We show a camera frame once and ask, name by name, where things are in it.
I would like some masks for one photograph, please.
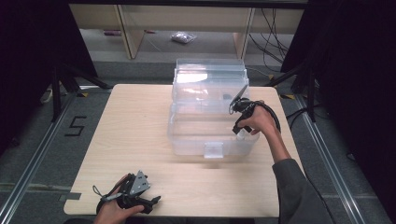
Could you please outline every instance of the sleeve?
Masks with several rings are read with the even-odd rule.
[[[312,185],[293,159],[273,165],[279,196],[280,223],[332,223]]]

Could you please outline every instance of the plastic container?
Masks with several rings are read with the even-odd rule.
[[[232,99],[246,84],[241,60],[177,60],[168,124],[174,152],[206,158],[247,155],[259,135],[235,135],[232,129],[241,114],[229,113]]]

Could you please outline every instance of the person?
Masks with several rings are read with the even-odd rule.
[[[262,106],[256,106],[250,118],[238,122],[238,127],[245,126],[253,129],[251,134],[262,133],[268,141],[275,163],[273,170],[278,186],[279,223],[332,223],[322,200],[286,149],[270,113]],[[123,210],[115,201],[105,203],[94,223],[118,224],[143,209],[143,206],[139,205]]]

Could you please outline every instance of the person's right hand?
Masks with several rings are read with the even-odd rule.
[[[262,132],[267,135],[268,133],[278,132],[271,114],[259,105],[254,107],[253,115],[250,118],[238,122],[238,127],[242,128],[245,126],[253,129],[250,134]]]

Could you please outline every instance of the wooden table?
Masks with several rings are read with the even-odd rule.
[[[250,87],[250,99],[264,100],[278,115],[290,155],[300,162],[276,90]],[[85,159],[67,200],[69,215],[94,215],[100,197],[124,175],[142,170],[151,189],[161,195],[150,216],[278,217],[274,164],[262,135],[249,155],[204,159],[177,156],[166,136],[171,85],[117,85],[108,99]]]

